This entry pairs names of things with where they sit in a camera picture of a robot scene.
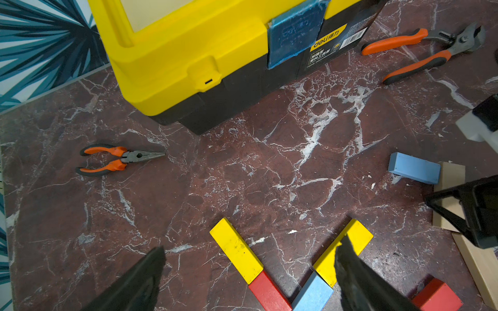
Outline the red block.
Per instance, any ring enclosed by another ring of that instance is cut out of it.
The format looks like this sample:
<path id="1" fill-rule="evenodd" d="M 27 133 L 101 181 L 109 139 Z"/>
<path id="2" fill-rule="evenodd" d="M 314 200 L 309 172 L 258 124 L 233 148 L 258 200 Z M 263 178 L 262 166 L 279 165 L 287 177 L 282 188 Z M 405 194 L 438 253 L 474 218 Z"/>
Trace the red block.
<path id="1" fill-rule="evenodd" d="M 417 294 L 412 303 L 420 310 L 457 311 L 463 306 L 462 300 L 443 281 L 434 278 Z"/>
<path id="2" fill-rule="evenodd" d="M 292 311 L 287 298 L 266 271 L 263 270 L 248 287 L 265 311 Z"/>

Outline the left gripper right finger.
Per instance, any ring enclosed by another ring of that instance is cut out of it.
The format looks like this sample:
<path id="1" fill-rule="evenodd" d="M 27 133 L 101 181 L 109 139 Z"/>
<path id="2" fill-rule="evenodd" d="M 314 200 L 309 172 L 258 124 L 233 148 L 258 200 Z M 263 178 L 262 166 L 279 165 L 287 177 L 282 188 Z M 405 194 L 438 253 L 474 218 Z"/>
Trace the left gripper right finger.
<path id="1" fill-rule="evenodd" d="M 419 309 L 358 257 L 347 235 L 336 248 L 334 268 L 344 310 Z"/>

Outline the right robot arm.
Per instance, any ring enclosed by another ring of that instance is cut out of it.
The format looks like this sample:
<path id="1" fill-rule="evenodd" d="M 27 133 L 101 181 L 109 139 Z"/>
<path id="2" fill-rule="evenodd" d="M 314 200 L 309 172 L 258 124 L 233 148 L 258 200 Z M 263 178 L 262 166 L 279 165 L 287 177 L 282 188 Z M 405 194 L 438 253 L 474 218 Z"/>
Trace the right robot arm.
<path id="1" fill-rule="evenodd" d="M 497 150 L 497 95 L 481 102 L 457 122 L 465 137 L 472 141 L 485 141 Z M 462 207 L 461 217 L 442 206 L 445 198 L 455 198 Z M 425 204 L 474 246 L 481 249 L 497 246 L 497 176 L 464 183 L 427 195 Z"/>

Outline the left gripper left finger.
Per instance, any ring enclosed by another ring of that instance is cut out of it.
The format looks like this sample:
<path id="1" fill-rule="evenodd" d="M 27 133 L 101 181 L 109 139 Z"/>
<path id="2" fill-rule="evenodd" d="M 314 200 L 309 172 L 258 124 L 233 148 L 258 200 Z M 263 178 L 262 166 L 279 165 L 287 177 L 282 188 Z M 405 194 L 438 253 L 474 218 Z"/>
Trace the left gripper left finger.
<path id="1" fill-rule="evenodd" d="M 166 263 L 164 247 L 153 248 L 84 310 L 154 310 Z"/>

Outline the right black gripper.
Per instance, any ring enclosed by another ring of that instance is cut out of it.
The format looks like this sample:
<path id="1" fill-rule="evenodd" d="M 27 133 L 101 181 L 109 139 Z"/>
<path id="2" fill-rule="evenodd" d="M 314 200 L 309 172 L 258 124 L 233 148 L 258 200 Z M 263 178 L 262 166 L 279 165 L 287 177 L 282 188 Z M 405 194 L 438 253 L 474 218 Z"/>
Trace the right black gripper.
<path id="1" fill-rule="evenodd" d="M 459 201 L 464 217 L 442 207 L 444 198 Z M 424 197 L 425 204 L 453 225 L 474 246 L 497 247 L 497 176 L 451 187 Z"/>

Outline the light blue block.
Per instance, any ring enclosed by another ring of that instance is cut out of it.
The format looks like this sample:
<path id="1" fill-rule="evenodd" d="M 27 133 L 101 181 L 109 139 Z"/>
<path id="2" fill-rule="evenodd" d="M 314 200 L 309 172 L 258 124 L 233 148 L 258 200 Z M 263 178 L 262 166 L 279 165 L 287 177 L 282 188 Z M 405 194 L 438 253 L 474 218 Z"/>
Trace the light blue block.
<path id="1" fill-rule="evenodd" d="M 320 311 L 332 295 L 332 287 L 313 272 L 292 302 L 293 311 Z"/>
<path id="2" fill-rule="evenodd" d="M 390 155 L 388 171 L 428 185 L 436 185 L 440 179 L 441 165 L 395 152 Z"/>

